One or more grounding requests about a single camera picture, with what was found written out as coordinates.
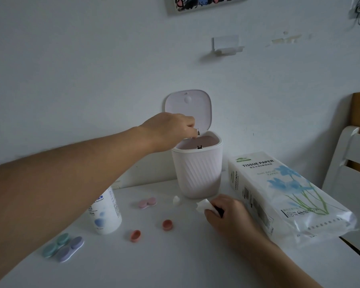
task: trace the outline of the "tissue paper package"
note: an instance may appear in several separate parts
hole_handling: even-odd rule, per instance
[[[350,210],[264,152],[230,158],[228,173],[232,188],[279,247],[303,247],[355,230]]]

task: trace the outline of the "forearm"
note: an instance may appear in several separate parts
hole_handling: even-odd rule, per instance
[[[267,287],[322,288],[268,239],[255,243],[251,251],[246,258],[267,284]]]
[[[0,165],[0,278],[150,152],[135,127]]]

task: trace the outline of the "small white cap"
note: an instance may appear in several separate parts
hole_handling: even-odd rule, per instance
[[[178,196],[175,196],[173,198],[173,205],[179,206],[180,205],[180,198]]]

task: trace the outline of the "white bottle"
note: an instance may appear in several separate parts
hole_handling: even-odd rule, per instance
[[[88,211],[96,231],[101,235],[114,232],[121,224],[121,214],[112,187],[109,187]]]

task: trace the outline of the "white chair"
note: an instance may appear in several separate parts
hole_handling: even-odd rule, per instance
[[[342,131],[322,189],[356,215],[359,231],[343,238],[360,250],[360,172],[346,166],[348,160],[360,164],[359,130],[348,126]]]

